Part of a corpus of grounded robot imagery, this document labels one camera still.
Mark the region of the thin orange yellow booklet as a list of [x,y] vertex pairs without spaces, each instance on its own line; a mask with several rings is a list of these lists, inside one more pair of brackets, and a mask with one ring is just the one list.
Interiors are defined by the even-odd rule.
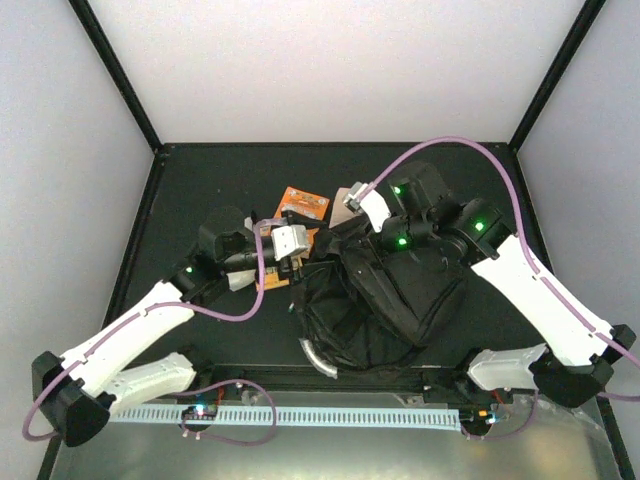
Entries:
[[263,290],[275,290],[290,285],[288,278],[280,277],[277,267],[266,267],[264,271]]

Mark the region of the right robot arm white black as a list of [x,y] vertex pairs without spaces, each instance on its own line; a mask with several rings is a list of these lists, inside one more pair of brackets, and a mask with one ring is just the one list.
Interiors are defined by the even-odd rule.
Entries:
[[626,325],[599,318],[543,265],[488,201],[454,199],[430,164],[402,167],[390,187],[402,212],[371,191],[361,207],[380,247],[389,252],[433,245],[499,291],[537,330],[541,344],[484,349],[454,379],[457,396],[476,403],[491,390],[536,390],[576,408],[602,393],[613,365],[636,340]]

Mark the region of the cream fabric pencil case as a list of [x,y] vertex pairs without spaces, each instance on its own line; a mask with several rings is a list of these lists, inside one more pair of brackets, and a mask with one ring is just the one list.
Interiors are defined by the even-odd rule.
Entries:
[[344,203],[344,197],[349,192],[349,187],[341,187],[337,190],[335,198],[332,204],[332,211],[329,218],[329,227],[333,228],[346,221],[356,217],[356,214],[352,212]]

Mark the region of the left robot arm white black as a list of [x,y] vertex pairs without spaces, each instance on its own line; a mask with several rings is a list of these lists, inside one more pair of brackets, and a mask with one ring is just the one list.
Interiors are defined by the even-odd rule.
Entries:
[[112,416],[167,394],[207,397],[213,372],[185,355],[131,367],[131,362],[171,330],[202,314],[240,323],[263,302],[266,270],[290,266],[309,249],[306,217],[284,210],[255,220],[236,207],[214,210],[199,227],[189,253],[127,312],[61,355],[45,351],[31,366],[33,405],[22,427],[41,412],[52,435],[68,447],[95,437]]

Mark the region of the orange thick book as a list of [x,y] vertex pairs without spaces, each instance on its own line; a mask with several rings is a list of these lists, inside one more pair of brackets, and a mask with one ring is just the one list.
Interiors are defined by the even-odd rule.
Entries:
[[328,198],[288,186],[276,208],[274,217],[281,217],[283,210],[291,210],[305,217],[323,220],[329,203]]

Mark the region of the black student bag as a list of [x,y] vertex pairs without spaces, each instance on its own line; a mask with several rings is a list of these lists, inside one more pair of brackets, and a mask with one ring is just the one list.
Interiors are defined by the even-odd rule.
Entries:
[[291,287],[300,346],[332,379],[389,375],[433,346],[466,287],[461,267],[433,247],[386,253],[360,218],[323,227]]

